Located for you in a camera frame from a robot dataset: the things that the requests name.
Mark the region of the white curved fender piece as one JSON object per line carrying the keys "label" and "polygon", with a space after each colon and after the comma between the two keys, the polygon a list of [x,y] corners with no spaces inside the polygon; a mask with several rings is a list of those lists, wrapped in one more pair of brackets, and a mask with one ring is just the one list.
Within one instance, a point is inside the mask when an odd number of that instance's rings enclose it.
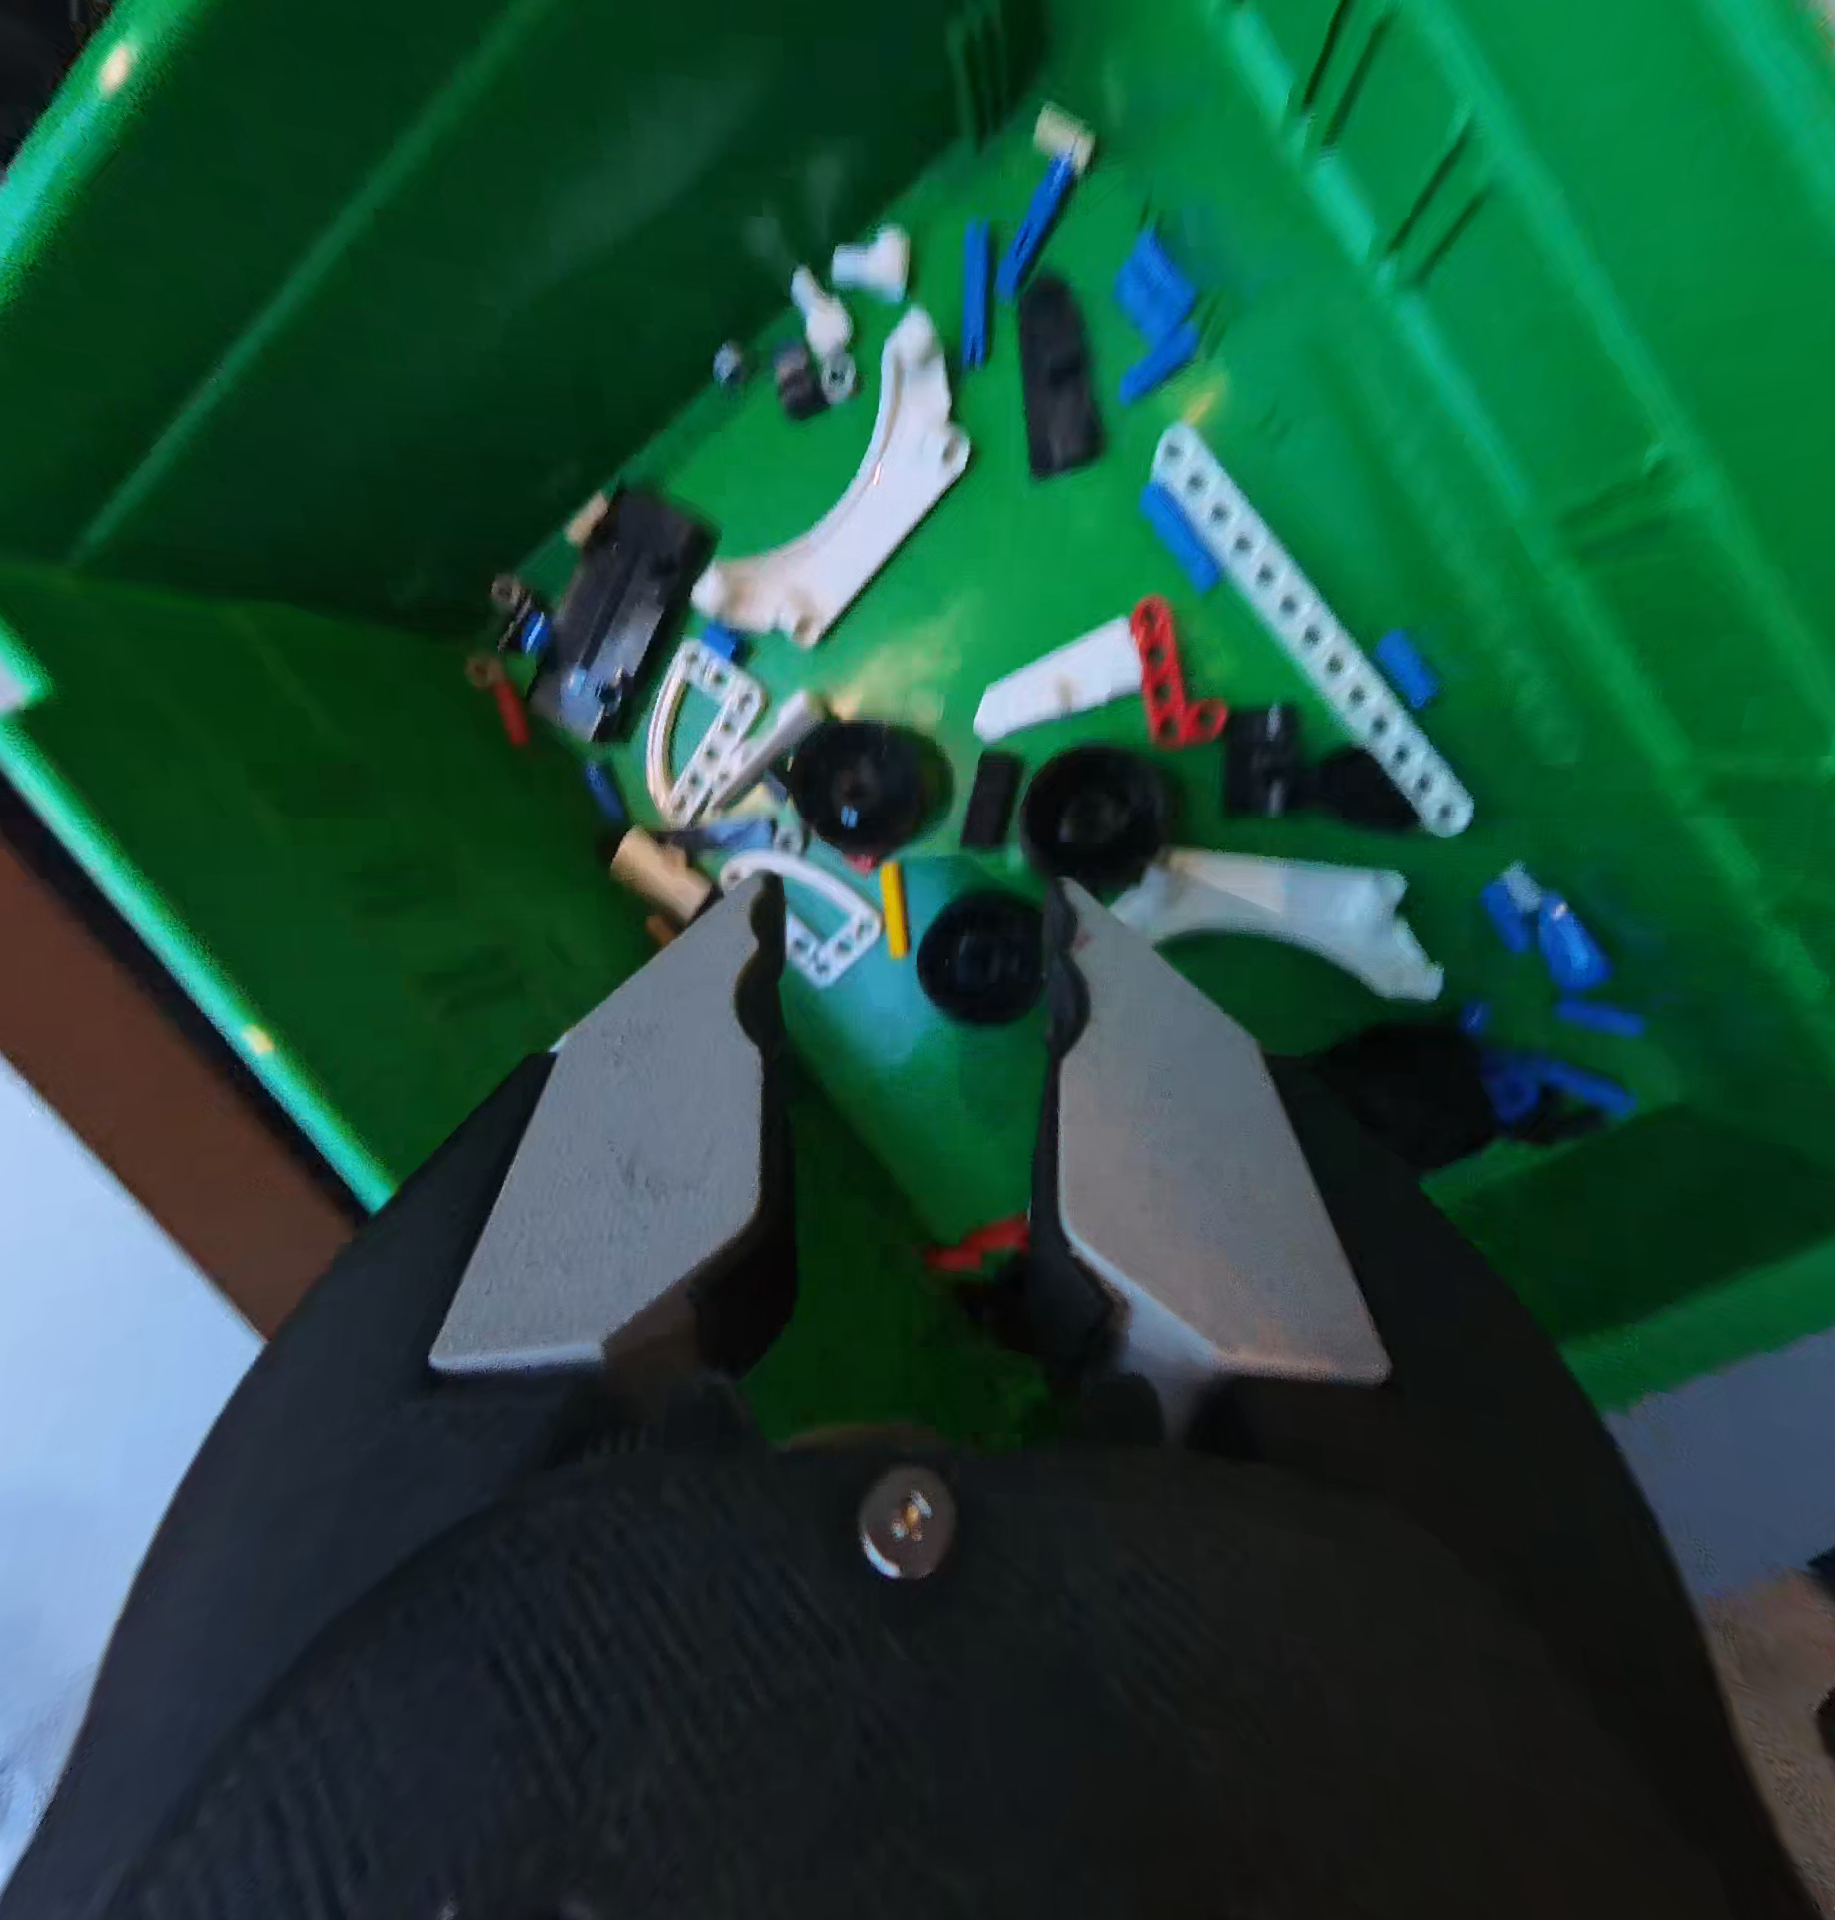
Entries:
{"label": "white curved fender piece", "polygon": [[936,323],[912,306],[880,349],[878,410],[847,491],[813,528],[750,556],[713,559],[698,614],[744,635],[816,646],[972,463]]}
{"label": "white curved fender piece", "polygon": [[1300,946],[1394,1003],[1434,1003],[1444,970],[1404,919],[1396,870],[1175,847],[1111,911],[1154,944],[1250,936]]}

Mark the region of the red angled beam piece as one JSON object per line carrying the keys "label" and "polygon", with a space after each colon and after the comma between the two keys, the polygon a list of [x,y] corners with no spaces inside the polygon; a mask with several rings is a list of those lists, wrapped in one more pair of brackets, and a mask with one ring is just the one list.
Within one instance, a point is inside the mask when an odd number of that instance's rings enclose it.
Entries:
{"label": "red angled beam piece", "polygon": [[1175,614],[1159,596],[1141,598],[1130,618],[1141,668],[1145,732],[1156,750],[1192,750],[1218,744],[1231,709],[1218,698],[1196,698],[1185,686]]}

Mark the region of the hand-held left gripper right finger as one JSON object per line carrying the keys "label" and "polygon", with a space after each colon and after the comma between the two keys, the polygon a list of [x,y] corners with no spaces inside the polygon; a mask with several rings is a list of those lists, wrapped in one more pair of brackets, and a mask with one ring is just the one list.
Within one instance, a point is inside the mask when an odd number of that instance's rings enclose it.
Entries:
{"label": "hand-held left gripper right finger", "polygon": [[1389,1356],[1263,1048],[1079,885],[1044,901],[1028,1315],[1152,1391],[1371,1389]]}

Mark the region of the long white holed beam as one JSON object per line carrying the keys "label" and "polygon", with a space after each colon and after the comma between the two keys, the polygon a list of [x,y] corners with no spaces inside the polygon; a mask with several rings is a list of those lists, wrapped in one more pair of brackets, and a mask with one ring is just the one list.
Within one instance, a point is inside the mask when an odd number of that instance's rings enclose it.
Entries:
{"label": "long white holed beam", "polygon": [[1419,825],[1436,837],[1469,831],[1477,816],[1471,790],[1192,425],[1177,420],[1161,431],[1148,479],[1192,553],[1241,596]]}

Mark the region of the white wing panel piece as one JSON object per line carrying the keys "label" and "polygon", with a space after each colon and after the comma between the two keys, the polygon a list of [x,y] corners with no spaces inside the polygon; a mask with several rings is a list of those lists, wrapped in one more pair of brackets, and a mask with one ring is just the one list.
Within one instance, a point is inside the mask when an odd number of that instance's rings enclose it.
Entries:
{"label": "white wing panel piece", "polygon": [[1121,698],[1141,698],[1142,689],[1145,660],[1134,623],[1118,614],[992,681],[978,700],[974,732],[988,748]]}

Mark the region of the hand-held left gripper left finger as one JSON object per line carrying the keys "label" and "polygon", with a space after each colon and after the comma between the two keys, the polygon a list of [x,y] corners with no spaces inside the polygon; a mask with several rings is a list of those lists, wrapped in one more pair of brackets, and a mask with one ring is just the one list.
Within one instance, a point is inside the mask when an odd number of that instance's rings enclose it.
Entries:
{"label": "hand-held left gripper left finger", "polygon": [[554,1048],[435,1374],[748,1374],[793,1309],[785,895],[745,877]]}

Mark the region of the green plastic bin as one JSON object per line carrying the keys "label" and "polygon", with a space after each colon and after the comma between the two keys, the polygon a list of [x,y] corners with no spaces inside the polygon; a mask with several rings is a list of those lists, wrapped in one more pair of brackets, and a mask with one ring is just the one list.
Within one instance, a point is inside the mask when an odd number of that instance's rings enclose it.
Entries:
{"label": "green plastic bin", "polygon": [[[1016,299],[1104,455],[1028,475]],[[1580,1075],[1431,1195],[1603,1407],[1835,1327],[1835,44],[1805,4],[125,4],[0,186],[0,770],[383,1203],[654,951],[584,751],[468,660],[648,486],[765,553],[939,328],[972,463],[809,689],[947,755],[1002,675],[1175,614],[1196,698],[1347,742],[1145,514],[1192,425],[1362,651],[1457,837],[1396,870],[1485,1042]]]}

